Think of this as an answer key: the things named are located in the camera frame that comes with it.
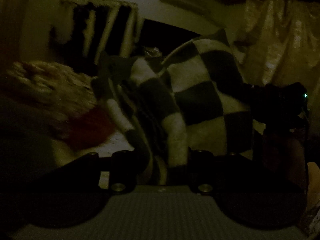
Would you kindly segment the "dark red pillow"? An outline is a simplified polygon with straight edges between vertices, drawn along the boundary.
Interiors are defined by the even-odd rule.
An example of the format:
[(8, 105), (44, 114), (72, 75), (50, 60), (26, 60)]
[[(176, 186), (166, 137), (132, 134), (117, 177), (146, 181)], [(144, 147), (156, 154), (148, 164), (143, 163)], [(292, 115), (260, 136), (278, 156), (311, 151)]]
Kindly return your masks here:
[(108, 111), (99, 105), (67, 103), (59, 108), (53, 139), (73, 149), (98, 146), (116, 131)]

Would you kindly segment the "striped dark window curtain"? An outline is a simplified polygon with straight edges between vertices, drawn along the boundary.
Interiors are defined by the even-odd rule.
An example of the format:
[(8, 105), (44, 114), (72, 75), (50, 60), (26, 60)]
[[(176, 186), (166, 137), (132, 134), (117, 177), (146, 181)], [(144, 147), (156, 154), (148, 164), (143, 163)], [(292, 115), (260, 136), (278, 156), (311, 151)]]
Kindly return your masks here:
[(137, 39), (138, 5), (119, 0), (60, 0), (50, 26), (54, 61), (75, 67), (127, 58)]

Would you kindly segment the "beige draped curtain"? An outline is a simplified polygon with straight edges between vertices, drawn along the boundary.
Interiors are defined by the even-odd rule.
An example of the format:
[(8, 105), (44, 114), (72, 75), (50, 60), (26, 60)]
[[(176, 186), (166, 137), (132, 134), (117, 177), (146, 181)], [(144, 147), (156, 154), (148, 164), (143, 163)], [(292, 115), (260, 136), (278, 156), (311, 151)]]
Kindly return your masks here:
[(312, 117), (319, 118), (318, 3), (247, 0), (233, 44), (250, 85), (300, 82)]

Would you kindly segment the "patterned cartoon blanket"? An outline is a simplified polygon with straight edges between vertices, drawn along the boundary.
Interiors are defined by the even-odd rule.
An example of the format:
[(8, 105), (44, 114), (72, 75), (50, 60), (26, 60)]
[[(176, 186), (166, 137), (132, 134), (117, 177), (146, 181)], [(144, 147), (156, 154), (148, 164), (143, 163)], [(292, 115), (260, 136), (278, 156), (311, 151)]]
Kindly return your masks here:
[(68, 139), (97, 101), (91, 78), (56, 62), (14, 62), (1, 76), (1, 96), (50, 137)]

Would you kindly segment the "dark bedside cabinet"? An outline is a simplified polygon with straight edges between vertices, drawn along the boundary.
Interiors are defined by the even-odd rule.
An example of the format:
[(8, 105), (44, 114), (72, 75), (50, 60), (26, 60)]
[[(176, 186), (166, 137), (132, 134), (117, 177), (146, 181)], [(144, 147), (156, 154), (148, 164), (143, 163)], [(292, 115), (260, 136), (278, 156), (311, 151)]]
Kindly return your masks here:
[(173, 25), (144, 19), (132, 55), (145, 56), (144, 48), (158, 48), (163, 58), (179, 46), (201, 35)]

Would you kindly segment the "shiny crumpled bag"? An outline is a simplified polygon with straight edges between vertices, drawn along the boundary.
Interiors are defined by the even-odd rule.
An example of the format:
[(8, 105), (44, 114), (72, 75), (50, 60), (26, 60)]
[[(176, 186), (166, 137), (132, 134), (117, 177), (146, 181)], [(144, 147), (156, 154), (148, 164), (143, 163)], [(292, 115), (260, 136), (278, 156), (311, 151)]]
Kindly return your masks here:
[(149, 48), (149, 47), (145, 47), (144, 48), (144, 53), (145, 53), (145, 57), (147, 59), (162, 59), (162, 53), (160, 52), (160, 50), (158, 48)]

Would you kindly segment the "white floral bed sheet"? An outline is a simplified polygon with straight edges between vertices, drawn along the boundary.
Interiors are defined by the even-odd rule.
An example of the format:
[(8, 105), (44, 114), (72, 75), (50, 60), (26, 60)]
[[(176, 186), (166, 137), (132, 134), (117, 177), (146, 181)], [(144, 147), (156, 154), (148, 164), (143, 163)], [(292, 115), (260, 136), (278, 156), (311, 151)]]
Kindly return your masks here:
[(65, 142), (51, 140), (53, 158), (58, 166), (63, 166), (81, 156), (96, 152), (99, 157), (111, 157), (112, 154), (122, 150), (132, 151), (134, 148), (128, 143), (125, 136), (119, 131), (111, 134), (102, 144), (83, 150), (73, 150)]

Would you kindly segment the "black white checkered garment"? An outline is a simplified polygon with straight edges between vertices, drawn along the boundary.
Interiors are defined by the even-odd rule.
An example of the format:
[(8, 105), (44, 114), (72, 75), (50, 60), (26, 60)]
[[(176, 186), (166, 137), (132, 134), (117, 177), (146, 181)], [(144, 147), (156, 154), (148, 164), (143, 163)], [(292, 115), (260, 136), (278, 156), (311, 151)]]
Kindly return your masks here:
[(154, 185), (174, 182), (197, 155), (250, 157), (260, 139), (249, 111), (252, 87), (224, 29), (162, 60), (114, 60), (91, 85), (129, 143), (147, 150)]

